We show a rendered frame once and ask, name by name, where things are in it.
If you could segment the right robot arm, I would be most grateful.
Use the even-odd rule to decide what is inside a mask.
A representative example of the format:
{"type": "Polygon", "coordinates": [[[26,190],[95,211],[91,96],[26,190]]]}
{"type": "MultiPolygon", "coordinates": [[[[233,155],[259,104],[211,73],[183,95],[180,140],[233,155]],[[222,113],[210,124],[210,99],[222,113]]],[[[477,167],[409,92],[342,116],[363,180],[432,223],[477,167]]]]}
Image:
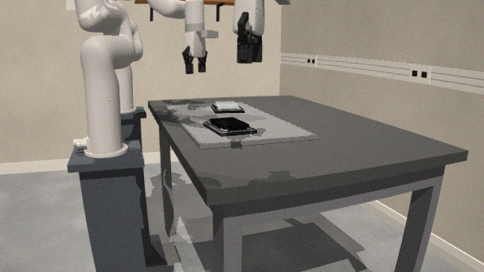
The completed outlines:
{"type": "Polygon", "coordinates": [[[135,43],[125,7],[114,0],[74,0],[80,27],[103,33],[88,38],[80,49],[88,137],[73,139],[93,158],[117,157],[128,151],[122,142],[119,81],[115,69],[135,58],[135,43]]]}

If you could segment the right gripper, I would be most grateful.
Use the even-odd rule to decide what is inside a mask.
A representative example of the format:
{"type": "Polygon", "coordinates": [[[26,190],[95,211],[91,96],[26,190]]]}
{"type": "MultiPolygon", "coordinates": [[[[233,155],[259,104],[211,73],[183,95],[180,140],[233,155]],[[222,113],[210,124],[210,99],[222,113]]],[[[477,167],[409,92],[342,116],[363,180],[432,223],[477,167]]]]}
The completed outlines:
{"type": "Polygon", "coordinates": [[[252,60],[262,62],[264,0],[235,0],[233,32],[238,35],[237,63],[251,64],[252,60]]]}

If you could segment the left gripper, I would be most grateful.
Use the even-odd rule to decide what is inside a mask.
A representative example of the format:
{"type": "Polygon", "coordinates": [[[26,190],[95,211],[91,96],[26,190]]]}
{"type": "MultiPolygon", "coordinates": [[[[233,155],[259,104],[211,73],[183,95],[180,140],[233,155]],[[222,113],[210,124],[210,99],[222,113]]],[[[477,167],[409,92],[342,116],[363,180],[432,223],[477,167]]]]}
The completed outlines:
{"type": "Polygon", "coordinates": [[[193,58],[198,58],[198,72],[206,72],[205,62],[208,52],[205,50],[205,39],[201,32],[185,32],[183,41],[183,59],[185,61],[185,74],[193,74],[193,58]],[[202,60],[203,59],[203,60],[202,60]]]}

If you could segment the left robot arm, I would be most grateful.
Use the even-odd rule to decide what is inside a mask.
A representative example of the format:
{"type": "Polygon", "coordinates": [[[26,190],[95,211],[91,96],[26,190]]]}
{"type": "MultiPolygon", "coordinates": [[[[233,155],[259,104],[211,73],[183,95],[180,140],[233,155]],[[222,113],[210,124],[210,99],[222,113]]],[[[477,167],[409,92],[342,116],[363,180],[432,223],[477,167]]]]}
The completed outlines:
{"type": "MultiPolygon", "coordinates": [[[[201,37],[218,37],[215,30],[205,30],[204,1],[203,0],[146,0],[150,7],[164,17],[185,19],[185,31],[201,32],[201,37]]],[[[132,35],[135,43],[135,58],[133,62],[142,58],[143,47],[138,26],[131,23],[132,35]]],[[[133,107],[133,80],[132,69],[115,69],[119,81],[120,114],[137,111],[133,107]]]]}

